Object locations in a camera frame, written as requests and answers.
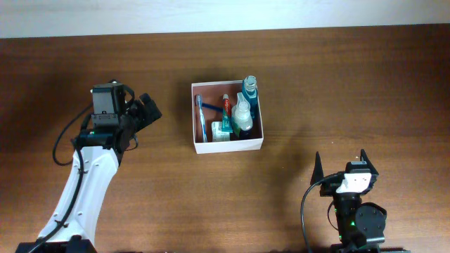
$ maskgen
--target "blue toothbrush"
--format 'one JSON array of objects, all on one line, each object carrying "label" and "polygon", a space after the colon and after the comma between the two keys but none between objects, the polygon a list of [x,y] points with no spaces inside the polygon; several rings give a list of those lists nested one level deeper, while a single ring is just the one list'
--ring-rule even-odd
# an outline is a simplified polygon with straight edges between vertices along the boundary
[{"label": "blue toothbrush", "polygon": [[195,97],[195,104],[198,105],[198,110],[200,112],[200,123],[202,124],[202,132],[203,132],[203,142],[208,142],[208,139],[206,137],[206,125],[205,125],[205,116],[203,115],[203,109],[202,109],[202,95],[197,95]]}]

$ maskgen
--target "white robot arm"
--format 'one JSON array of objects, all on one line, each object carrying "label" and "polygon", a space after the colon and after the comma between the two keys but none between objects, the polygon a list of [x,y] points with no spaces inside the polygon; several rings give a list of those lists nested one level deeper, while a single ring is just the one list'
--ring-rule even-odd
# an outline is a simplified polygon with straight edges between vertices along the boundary
[{"label": "white robot arm", "polygon": [[[126,91],[131,95],[128,102]],[[59,162],[56,146],[65,130],[92,105],[68,124],[53,149],[56,164],[72,164],[55,212],[37,241],[20,243],[16,253],[96,253],[95,232],[103,198],[129,141],[134,138],[137,147],[136,133],[162,116],[147,93],[139,99],[134,99],[128,86],[114,80],[94,86],[94,112],[84,119],[79,135],[72,140],[75,149],[72,162]],[[87,129],[90,119],[94,127]]]}]

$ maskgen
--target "wooden table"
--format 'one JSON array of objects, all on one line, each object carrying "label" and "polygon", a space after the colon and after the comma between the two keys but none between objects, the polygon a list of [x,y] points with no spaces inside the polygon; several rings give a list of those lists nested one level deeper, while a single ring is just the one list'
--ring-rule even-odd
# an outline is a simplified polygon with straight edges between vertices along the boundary
[{"label": "wooden table", "polygon": [[[110,184],[99,252],[302,250],[314,153],[331,174],[361,148],[380,172],[363,200],[388,212],[383,246],[446,252],[449,70],[448,25],[3,39],[0,251],[34,241],[52,215],[70,171],[53,163],[54,141],[89,89],[115,78],[148,92],[163,118],[139,133]],[[249,74],[259,80],[262,149],[196,155],[191,83]],[[315,247],[338,242],[330,201],[317,190],[307,200]]]}]

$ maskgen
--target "toothpaste tube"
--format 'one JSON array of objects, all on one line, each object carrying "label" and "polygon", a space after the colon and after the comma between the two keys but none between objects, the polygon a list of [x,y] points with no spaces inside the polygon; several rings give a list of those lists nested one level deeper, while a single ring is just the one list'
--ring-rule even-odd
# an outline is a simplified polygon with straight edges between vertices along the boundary
[{"label": "toothpaste tube", "polygon": [[200,123],[202,124],[203,142],[206,143],[206,142],[208,142],[208,139],[206,137],[205,116],[203,114],[203,108],[202,108],[202,104],[203,104],[202,95],[197,95],[195,104],[198,105],[198,112],[200,113]]},{"label": "toothpaste tube", "polygon": [[231,127],[231,106],[228,95],[224,94],[224,111],[222,115],[222,131],[227,133],[233,133],[233,128]]}]

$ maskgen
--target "white box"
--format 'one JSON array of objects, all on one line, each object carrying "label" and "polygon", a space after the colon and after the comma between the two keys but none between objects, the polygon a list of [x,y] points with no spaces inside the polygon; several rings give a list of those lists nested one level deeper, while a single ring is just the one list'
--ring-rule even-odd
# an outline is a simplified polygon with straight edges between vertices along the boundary
[{"label": "white box", "polygon": [[259,106],[258,94],[258,111],[255,117],[255,124],[252,128],[252,136],[248,140],[211,142],[212,132],[211,123],[214,121],[222,121],[222,113],[215,112],[211,109],[203,107],[203,114],[206,121],[208,143],[203,143],[202,129],[200,118],[198,116],[198,107],[195,106],[195,95],[201,94],[204,103],[215,105],[222,108],[222,96],[226,93],[229,96],[231,107],[236,104],[237,93],[242,91],[242,80],[226,81],[226,82],[205,82],[191,85],[192,100],[192,133],[195,151],[197,154],[220,153],[244,150],[261,149],[264,140],[264,132],[262,130],[261,108]]}]

